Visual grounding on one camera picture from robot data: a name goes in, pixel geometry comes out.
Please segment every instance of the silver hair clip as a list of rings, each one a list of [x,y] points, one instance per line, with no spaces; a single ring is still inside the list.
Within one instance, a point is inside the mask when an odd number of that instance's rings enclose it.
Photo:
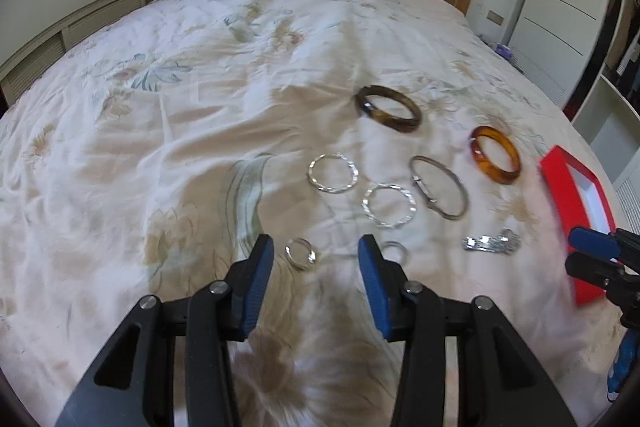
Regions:
[[[491,253],[515,253],[521,245],[520,236],[510,229],[502,229],[498,235],[483,235],[482,237],[467,237],[462,240],[465,250],[477,250]]]
[[[459,188],[460,194],[462,195],[462,210],[460,211],[459,214],[447,214],[444,210],[442,210],[437,205],[438,200],[436,198],[433,198],[430,195],[427,189],[427,186],[424,184],[420,176],[418,176],[417,172],[415,171],[414,162],[418,162],[418,161],[426,162],[433,165],[434,167],[437,167],[442,172],[444,172],[449,178],[453,180],[453,182]],[[418,190],[420,190],[420,193],[424,197],[424,201],[427,205],[427,208],[434,210],[435,212],[440,214],[442,217],[444,217],[445,219],[449,219],[450,221],[456,221],[458,219],[461,219],[466,214],[466,211],[468,211],[469,209],[469,194],[466,191],[465,185],[463,185],[462,181],[460,181],[460,178],[458,178],[451,169],[447,168],[442,163],[432,158],[429,158],[428,156],[414,156],[413,158],[411,158],[411,160],[409,161],[409,169],[412,174],[412,179],[414,180],[414,185],[418,188]]]
[[[345,185],[344,187],[333,188],[333,187],[327,187],[326,185],[322,185],[318,180],[316,180],[316,178],[314,177],[314,167],[320,160],[324,158],[333,158],[336,160],[342,160],[346,162],[347,165],[349,166],[349,170],[351,171],[351,183],[349,183],[348,185]],[[311,183],[315,188],[317,188],[321,192],[327,192],[328,194],[340,194],[341,192],[346,192],[350,188],[353,188],[353,186],[357,183],[358,169],[355,166],[355,163],[353,163],[350,159],[348,159],[347,156],[345,156],[344,154],[341,154],[339,152],[335,154],[321,154],[318,156],[318,158],[316,158],[311,163],[309,163],[308,169],[306,170],[306,177],[309,180],[309,183]]]

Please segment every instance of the bracelet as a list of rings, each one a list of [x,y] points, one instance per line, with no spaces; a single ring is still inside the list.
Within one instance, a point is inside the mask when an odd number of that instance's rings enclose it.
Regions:
[[[513,166],[512,171],[503,171],[498,166],[491,163],[491,160],[487,158],[480,146],[479,137],[481,136],[490,138],[502,146],[509,155],[509,158],[511,158],[511,164]],[[497,129],[487,125],[477,127],[469,137],[469,147],[471,148],[471,156],[478,164],[478,168],[494,182],[502,185],[511,185],[518,179],[520,170],[522,169],[518,150],[515,148],[513,143],[511,143],[511,141]]]
[[[401,217],[395,223],[386,223],[382,221],[382,219],[376,217],[373,212],[371,212],[369,208],[369,198],[376,191],[380,190],[380,188],[391,188],[391,190],[397,190],[400,192],[407,200],[409,200],[409,213],[406,216]],[[373,185],[367,192],[364,194],[364,198],[362,199],[362,209],[364,213],[367,214],[367,217],[375,222],[381,229],[399,229],[400,227],[404,227],[409,221],[414,219],[415,213],[417,212],[417,207],[415,206],[415,200],[412,196],[411,192],[406,188],[402,188],[399,185],[394,185],[390,183],[377,183]]]
[[[398,116],[393,116],[392,114],[377,108],[367,100],[367,97],[372,95],[396,100],[396,102],[404,105],[404,107],[406,107],[413,116],[411,118],[399,118]],[[415,105],[415,102],[401,92],[390,89],[389,87],[363,87],[356,93],[355,100],[356,106],[363,110],[369,118],[399,132],[415,131],[420,126],[420,122],[422,122],[422,113],[420,112],[420,108]]]
[[[351,183],[345,185],[344,187],[333,188],[322,185],[318,180],[316,180],[316,178],[314,177],[314,167],[320,160],[324,158],[334,158],[336,160],[342,160],[346,162],[349,166],[349,170],[351,171]],[[309,166],[306,170],[306,179],[308,179],[309,183],[311,183],[321,192],[327,192],[328,194],[340,194],[342,192],[346,192],[350,188],[353,188],[353,186],[358,182],[358,168],[355,166],[355,163],[347,158],[347,156],[339,152],[335,154],[321,154],[318,156],[318,158],[309,163]]]
[[[426,162],[433,165],[434,167],[437,167],[438,169],[443,171],[449,178],[453,180],[453,182],[459,188],[460,194],[462,195],[462,210],[460,211],[460,213],[447,214],[444,210],[442,210],[439,206],[437,206],[438,200],[436,198],[433,198],[430,195],[427,189],[427,186],[424,184],[424,182],[422,181],[422,178],[420,178],[420,176],[418,176],[417,172],[415,171],[414,162],[418,162],[418,161]],[[409,169],[412,174],[412,179],[414,180],[414,185],[418,188],[418,190],[420,190],[421,194],[423,195],[424,201],[427,204],[427,208],[434,210],[435,212],[440,214],[442,217],[444,217],[445,219],[449,219],[450,221],[456,221],[466,214],[466,211],[468,211],[468,208],[469,208],[469,193],[466,191],[465,185],[462,184],[462,181],[460,181],[460,178],[458,178],[453,173],[453,171],[446,168],[446,166],[444,166],[442,163],[432,158],[429,158],[427,156],[414,156],[413,158],[411,158],[411,160],[409,161]]]

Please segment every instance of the purple object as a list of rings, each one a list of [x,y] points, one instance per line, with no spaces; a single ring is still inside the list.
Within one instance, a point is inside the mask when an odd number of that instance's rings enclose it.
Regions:
[[[503,44],[496,45],[495,52],[505,60],[511,60],[511,58],[513,57],[513,52]]]

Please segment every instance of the silver bangle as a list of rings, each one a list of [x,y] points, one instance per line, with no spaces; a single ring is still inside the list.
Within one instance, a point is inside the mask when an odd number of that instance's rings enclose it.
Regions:
[[[380,245],[381,252],[385,251],[387,248],[398,248],[398,250],[400,251],[400,261],[398,261],[398,264],[406,263],[406,260],[409,257],[409,250],[407,250],[407,247],[405,247],[405,245],[403,245],[402,243],[398,243],[398,241],[385,241],[384,243],[382,243],[382,245]]]
[[[456,186],[460,190],[460,195],[462,195],[462,210],[460,211],[459,214],[447,214],[444,210],[442,210],[437,205],[438,200],[436,198],[433,198],[430,195],[429,190],[427,189],[427,186],[424,184],[424,182],[422,181],[422,178],[420,178],[420,176],[418,176],[417,172],[415,171],[414,162],[418,162],[418,161],[429,163],[434,167],[437,167],[442,172],[444,172],[449,178],[453,180],[453,182],[456,184]],[[460,178],[458,178],[451,169],[447,168],[442,163],[432,158],[429,158],[428,156],[414,156],[413,158],[411,158],[411,160],[409,160],[409,170],[411,171],[414,185],[418,188],[418,190],[420,190],[420,193],[424,198],[427,208],[430,208],[431,210],[437,212],[442,217],[444,217],[445,219],[449,219],[450,221],[456,221],[458,219],[461,219],[466,214],[466,211],[468,211],[469,209],[469,193],[466,191],[465,185],[462,184],[462,181],[460,181]]]
[[[291,247],[293,247],[295,243],[302,245],[308,250],[308,253],[306,256],[306,260],[308,262],[307,264],[299,263],[298,261],[293,259],[293,256],[291,254]],[[302,237],[295,237],[293,239],[289,239],[287,241],[287,246],[284,247],[284,251],[285,251],[285,254],[287,255],[287,261],[289,261],[289,264],[294,268],[302,271],[308,270],[309,268],[311,268],[316,263],[316,259],[318,258],[318,256],[316,255],[316,252],[314,251],[314,247],[311,246],[311,243],[309,243],[306,239],[303,239]]]
[[[316,180],[313,173],[314,167],[320,160],[324,158],[334,158],[336,160],[345,161],[351,170],[351,183],[345,185],[344,187],[333,188],[322,185],[318,180]],[[356,168],[355,163],[348,159],[344,154],[340,154],[339,152],[335,154],[321,154],[318,156],[318,158],[309,163],[308,169],[306,170],[306,177],[309,180],[309,183],[311,183],[321,192],[327,192],[328,194],[340,194],[341,192],[346,192],[350,188],[353,188],[353,186],[358,182],[358,169]]]
[[[380,188],[391,188],[391,190],[397,190],[405,198],[407,198],[409,200],[409,205],[410,205],[409,213],[406,214],[406,216],[399,219],[398,221],[396,221],[395,223],[386,223],[385,221],[378,219],[373,214],[373,212],[371,212],[371,210],[369,209],[369,198],[376,190],[380,190]],[[362,209],[364,210],[364,213],[367,214],[367,217],[369,217],[369,219],[375,222],[375,224],[378,225],[381,229],[399,229],[400,227],[404,227],[404,225],[406,225],[409,221],[414,219],[415,213],[417,211],[417,207],[415,206],[415,200],[411,192],[408,191],[406,188],[402,188],[400,185],[393,185],[389,183],[377,183],[373,185],[369,190],[367,190],[362,200]]]

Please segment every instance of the metal bolt head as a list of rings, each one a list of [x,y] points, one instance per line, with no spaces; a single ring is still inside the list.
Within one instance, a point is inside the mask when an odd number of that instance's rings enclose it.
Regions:
[[[404,283],[404,291],[407,293],[411,293],[411,295],[418,295],[422,291],[422,283],[417,281],[407,281]]]
[[[138,301],[138,304],[143,310],[150,310],[158,303],[158,298],[153,295],[145,295]]]
[[[481,295],[476,297],[476,307],[479,310],[487,311],[494,307],[494,302],[489,297]]]
[[[225,281],[213,281],[209,285],[209,291],[213,293],[213,295],[222,295],[226,293],[229,289],[229,285]]]

